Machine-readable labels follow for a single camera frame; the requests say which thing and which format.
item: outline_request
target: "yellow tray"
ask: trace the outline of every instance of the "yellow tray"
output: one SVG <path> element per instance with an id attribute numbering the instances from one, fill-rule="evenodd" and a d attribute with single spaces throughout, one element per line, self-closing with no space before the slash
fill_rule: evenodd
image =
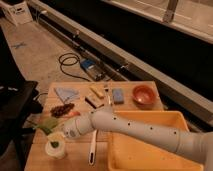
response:
<path id="1" fill-rule="evenodd" d="M 127 119 L 187 130 L 178 111 L 117 111 Z M 108 167 L 110 171 L 202 171 L 203 166 L 140 140 L 109 133 Z"/>

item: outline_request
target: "gray floor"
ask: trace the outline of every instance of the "gray floor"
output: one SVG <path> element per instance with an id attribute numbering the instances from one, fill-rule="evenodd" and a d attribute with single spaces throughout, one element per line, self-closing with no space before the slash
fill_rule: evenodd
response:
<path id="1" fill-rule="evenodd" d="M 22 74 L 27 80 L 39 82 L 40 93 L 47 92 L 53 81 L 82 81 L 66 76 L 59 70 L 58 57 L 64 53 L 73 52 L 73 50 L 38 23 L 30 22 L 15 27 L 6 19 L 0 18 L 0 25 Z M 69 67 L 66 71 L 88 78 L 79 65 Z M 39 101 L 44 104 L 45 95 L 41 96 Z M 39 115 L 30 119 L 37 120 L 38 118 Z M 30 148 L 31 141 L 32 136 L 26 137 L 23 144 L 26 153 Z M 7 152 L 0 157 L 0 171 L 20 170 L 14 146 L 11 143 Z"/>

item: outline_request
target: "orange bowl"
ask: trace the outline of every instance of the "orange bowl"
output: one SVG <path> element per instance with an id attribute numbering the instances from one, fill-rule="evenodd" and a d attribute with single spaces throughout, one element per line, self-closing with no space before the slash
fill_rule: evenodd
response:
<path id="1" fill-rule="evenodd" d="M 132 94 L 133 99 L 139 104 L 153 104 L 156 100 L 155 92 L 146 85 L 136 86 Z"/>

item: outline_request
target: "black cable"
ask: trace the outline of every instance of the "black cable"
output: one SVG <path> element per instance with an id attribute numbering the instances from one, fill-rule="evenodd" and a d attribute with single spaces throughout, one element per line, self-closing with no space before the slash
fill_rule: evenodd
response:
<path id="1" fill-rule="evenodd" d="M 40 96 L 42 96 L 42 95 L 46 95 L 46 94 L 48 94 L 48 93 L 40 93 L 39 95 L 37 95 L 35 98 L 34 98 L 34 100 L 38 100 L 38 98 L 40 97 Z"/>
<path id="2" fill-rule="evenodd" d="M 66 61 L 69 60 L 69 59 L 75 59 L 75 61 L 72 62 L 72 63 L 66 63 Z M 87 79 L 87 78 L 84 78 L 84 77 L 80 77 L 80 76 L 77 76 L 77 75 L 73 75 L 73 74 L 67 73 L 67 72 L 64 71 L 64 69 L 63 69 L 63 66 L 73 66 L 73 65 L 75 65 L 75 64 L 77 64 L 77 63 L 80 64 L 80 58 L 79 58 L 79 56 L 78 56 L 77 54 L 71 53 L 71 52 L 70 52 L 70 53 L 65 53 L 65 54 L 59 56 L 58 61 L 59 61 L 59 63 L 60 63 L 60 70 L 61 70 L 61 72 L 64 73 L 65 75 L 68 75 L 68 76 L 73 77 L 73 78 L 80 78 L 80 79 L 82 79 L 82 80 L 86 80 L 86 81 L 89 81 L 89 82 L 90 82 L 90 80 Z"/>

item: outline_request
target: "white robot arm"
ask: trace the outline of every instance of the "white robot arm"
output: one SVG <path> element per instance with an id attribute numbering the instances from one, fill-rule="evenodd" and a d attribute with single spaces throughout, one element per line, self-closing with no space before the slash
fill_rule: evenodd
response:
<path id="1" fill-rule="evenodd" d="M 127 120 L 115 115 L 110 106 L 71 118 L 63 125 L 64 134 L 71 139 L 95 129 L 137 138 L 204 164 L 205 171 L 213 171 L 213 132 L 190 133 L 176 128 Z"/>

